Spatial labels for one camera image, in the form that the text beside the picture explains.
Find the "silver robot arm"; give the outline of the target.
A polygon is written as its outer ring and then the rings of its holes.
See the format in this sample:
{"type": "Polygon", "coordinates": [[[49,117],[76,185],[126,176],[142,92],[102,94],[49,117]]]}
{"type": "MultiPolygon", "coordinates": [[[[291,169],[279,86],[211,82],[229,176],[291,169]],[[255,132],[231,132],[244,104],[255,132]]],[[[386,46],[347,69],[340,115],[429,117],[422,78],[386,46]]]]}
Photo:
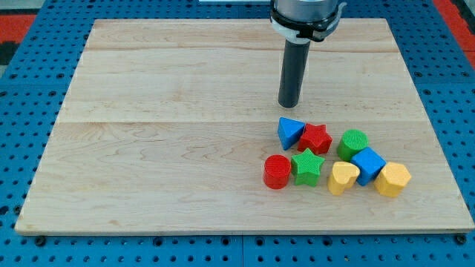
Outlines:
{"type": "Polygon", "coordinates": [[[322,42],[337,28],[347,3],[339,0],[274,0],[270,2],[272,28],[285,38],[278,103],[298,104],[309,46],[322,42]]]}

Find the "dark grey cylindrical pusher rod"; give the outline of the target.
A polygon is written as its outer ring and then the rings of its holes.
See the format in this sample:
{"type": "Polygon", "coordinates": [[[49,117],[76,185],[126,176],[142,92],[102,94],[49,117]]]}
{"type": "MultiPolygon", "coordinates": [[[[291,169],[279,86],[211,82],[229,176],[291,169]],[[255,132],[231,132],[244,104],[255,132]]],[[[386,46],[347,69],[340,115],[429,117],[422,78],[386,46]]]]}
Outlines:
{"type": "Polygon", "coordinates": [[[309,44],[285,42],[283,64],[281,68],[278,103],[285,108],[293,108],[298,104],[304,71],[307,63],[309,44]]]}

